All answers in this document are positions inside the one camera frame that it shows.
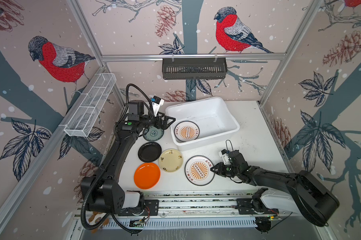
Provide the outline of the white plate orange sunburst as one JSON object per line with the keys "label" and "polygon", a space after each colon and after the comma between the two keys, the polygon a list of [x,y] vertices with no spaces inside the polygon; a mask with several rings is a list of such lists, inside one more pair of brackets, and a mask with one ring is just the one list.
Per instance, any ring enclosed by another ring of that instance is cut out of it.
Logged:
{"label": "white plate orange sunburst", "polygon": [[184,138],[177,138],[175,137],[176,141],[179,142],[179,143],[186,143],[186,142],[190,142],[190,141],[193,141],[195,140],[195,138],[191,138],[191,139],[184,139]]}

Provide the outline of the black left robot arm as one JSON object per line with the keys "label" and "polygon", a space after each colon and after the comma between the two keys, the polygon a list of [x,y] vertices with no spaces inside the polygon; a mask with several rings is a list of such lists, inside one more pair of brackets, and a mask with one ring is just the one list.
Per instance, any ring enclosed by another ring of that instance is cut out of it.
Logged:
{"label": "black left robot arm", "polygon": [[118,214],[123,209],[126,194],[119,185],[119,178],[131,148],[144,129],[153,126],[167,130],[175,121],[175,118],[159,112],[155,117],[136,115],[131,119],[125,114],[117,122],[114,128],[117,139],[103,163],[93,176],[82,180],[82,216],[85,216],[87,211],[111,215]]}

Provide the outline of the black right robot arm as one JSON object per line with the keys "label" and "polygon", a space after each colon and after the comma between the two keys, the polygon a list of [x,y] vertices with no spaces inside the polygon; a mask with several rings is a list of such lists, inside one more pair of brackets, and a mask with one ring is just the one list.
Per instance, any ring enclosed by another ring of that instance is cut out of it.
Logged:
{"label": "black right robot arm", "polygon": [[220,162],[210,171],[225,178],[237,177],[241,183],[268,187],[289,194],[310,223],[324,227],[340,206],[339,200],[310,172],[280,173],[250,166],[238,151],[221,151],[228,165]]}

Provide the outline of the white plastic bin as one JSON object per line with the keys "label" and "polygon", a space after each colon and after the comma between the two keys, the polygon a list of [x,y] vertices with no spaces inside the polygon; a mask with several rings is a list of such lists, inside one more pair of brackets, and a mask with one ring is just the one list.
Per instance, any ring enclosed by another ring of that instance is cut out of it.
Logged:
{"label": "white plastic bin", "polygon": [[[239,123],[220,97],[173,105],[166,108],[166,115],[176,118],[175,123],[171,125],[171,135],[181,152],[225,141],[239,131]],[[175,127],[183,121],[191,121],[198,125],[200,134],[196,140],[186,143],[176,141]]]}

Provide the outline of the teal patterned plate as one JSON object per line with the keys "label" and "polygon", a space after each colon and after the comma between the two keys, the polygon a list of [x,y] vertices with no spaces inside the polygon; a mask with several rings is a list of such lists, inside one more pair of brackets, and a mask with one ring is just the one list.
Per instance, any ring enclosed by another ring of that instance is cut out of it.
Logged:
{"label": "teal patterned plate", "polygon": [[143,138],[148,142],[156,142],[164,135],[163,129],[158,129],[154,126],[150,126],[144,131]]}

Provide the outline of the black plate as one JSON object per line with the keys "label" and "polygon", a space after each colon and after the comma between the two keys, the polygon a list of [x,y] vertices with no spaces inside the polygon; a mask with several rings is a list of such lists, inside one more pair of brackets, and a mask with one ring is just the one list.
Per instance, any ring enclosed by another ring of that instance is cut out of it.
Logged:
{"label": "black plate", "polygon": [[138,158],[144,163],[156,161],[162,153],[162,147],[155,142],[147,142],[138,150]]}

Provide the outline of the cream yellow plate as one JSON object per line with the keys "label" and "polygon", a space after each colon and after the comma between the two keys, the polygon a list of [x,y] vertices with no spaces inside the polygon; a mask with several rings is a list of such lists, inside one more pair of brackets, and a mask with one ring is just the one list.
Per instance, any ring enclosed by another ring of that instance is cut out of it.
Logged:
{"label": "cream yellow plate", "polygon": [[179,150],[167,149],[161,153],[158,163],[162,171],[172,173],[181,168],[183,156]]}

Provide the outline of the brown white plush toy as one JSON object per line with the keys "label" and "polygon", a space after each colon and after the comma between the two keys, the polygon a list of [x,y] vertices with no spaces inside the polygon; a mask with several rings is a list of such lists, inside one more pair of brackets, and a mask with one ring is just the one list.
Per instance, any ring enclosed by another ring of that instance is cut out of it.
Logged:
{"label": "brown white plush toy", "polygon": [[[90,216],[89,220],[88,220],[88,221],[89,221],[89,224],[90,224],[90,225],[95,225],[95,224],[97,224],[98,222],[101,221],[101,219],[102,219],[105,215],[106,215],[105,213],[93,212],[92,215]],[[105,226],[107,226],[107,225],[109,224],[109,222],[110,222],[110,219],[109,219],[109,218],[105,219],[105,221],[102,222],[102,224],[99,225],[98,228],[91,230],[91,233],[94,234],[94,233],[96,233],[98,230],[102,230]]]}

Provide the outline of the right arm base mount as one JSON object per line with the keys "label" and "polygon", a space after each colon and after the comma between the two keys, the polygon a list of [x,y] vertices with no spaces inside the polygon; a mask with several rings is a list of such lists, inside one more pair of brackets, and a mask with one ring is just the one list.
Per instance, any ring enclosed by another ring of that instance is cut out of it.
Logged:
{"label": "right arm base mount", "polygon": [[270,209],[260,199],[236,199],[235,207],[240,215],[278,215],[278,209]]}

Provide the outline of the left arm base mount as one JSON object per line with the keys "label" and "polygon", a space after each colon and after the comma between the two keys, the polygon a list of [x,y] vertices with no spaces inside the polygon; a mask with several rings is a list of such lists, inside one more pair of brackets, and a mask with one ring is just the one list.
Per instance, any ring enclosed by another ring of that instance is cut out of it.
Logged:
{"label": "left arm base mount", "polygon": [[152,217],[157,216],[159,210],[158,200],[145,200],[141,202],[137,207],[122,209],[118,216],[121,217]]}

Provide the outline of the aluminium horizontal rail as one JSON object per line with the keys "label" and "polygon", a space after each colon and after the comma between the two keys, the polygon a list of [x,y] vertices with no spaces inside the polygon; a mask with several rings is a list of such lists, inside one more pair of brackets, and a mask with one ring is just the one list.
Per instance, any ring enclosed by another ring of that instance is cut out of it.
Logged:
{"label": "aluminium horizontal rail", "polygon": [[260,61],[260,60],[284,60],[287,54],[285,53],[246,53],[246,54],[183,54],[183,55],[104,55],[101,60],[104,63],[111,62],[144,62],[144,61],[161,61],[162,59],[218,59],[226,58],[226,60],[249,60],[249,61]]}

